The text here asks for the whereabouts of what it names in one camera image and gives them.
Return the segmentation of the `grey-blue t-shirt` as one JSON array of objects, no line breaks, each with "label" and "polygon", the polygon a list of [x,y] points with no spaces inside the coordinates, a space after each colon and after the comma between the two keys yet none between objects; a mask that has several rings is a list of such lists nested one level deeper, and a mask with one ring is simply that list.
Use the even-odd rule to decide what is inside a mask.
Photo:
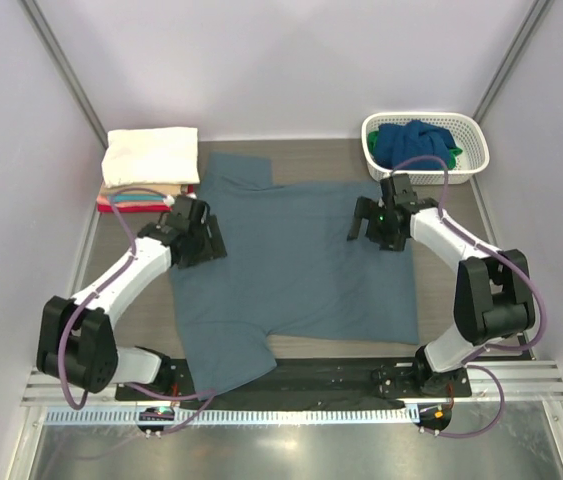
[{"label": "grey-blue t-shirt", "polygon": [[227,254],[170,273],[196,389],[225,393],[272,371],[271,335],[418,343],[412,253],[348,239],[377,183],[277,185],[268,159],[214,152],[197,195]]}]

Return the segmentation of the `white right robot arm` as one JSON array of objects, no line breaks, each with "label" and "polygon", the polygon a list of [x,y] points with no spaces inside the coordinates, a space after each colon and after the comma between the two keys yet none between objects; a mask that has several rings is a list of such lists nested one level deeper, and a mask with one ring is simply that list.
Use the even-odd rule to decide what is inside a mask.
[{"label": "white right robot arm", "polygon": [[439,202],[419,198],[408,175],[392,174],[380,186],[379,200],[357,199],[347,238],[365,235],[392,252],[404,251],[413,240],[455,273],[453,323],[417,350],[408,376],[417,394],[445,396],[466,362],[534,326],[528,262],[518,250],[502,251],[479,239]]}]

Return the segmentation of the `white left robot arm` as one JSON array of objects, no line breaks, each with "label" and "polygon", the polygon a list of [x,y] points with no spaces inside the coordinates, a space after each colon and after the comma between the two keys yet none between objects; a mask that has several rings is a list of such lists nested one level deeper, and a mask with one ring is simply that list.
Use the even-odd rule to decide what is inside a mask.
[{"label": "white left robot arm", "polygon": [[226,257],[220,227],[203,200],[179,195],[165,200],[155,222],[129,235],[130,246],[97,280],[69,298],[54,296],[42,311],[37,369],[60,382],[99,393],[124,385],[159,400],[176,383],[172,360],[143,347],[120,347],[115,326],[155,279]]}]

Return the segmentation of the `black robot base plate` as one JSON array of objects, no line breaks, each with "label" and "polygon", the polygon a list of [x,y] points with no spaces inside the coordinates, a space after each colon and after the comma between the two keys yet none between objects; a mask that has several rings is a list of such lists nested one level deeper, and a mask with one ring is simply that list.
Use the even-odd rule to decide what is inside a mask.
[{"label": "black robot base plate", "polygon": [[217,395],[211,410],[362,411],[395,409],[399,400],[472,395],[465,370],[432,380],[410,357],[279,359],[260,378]]}]

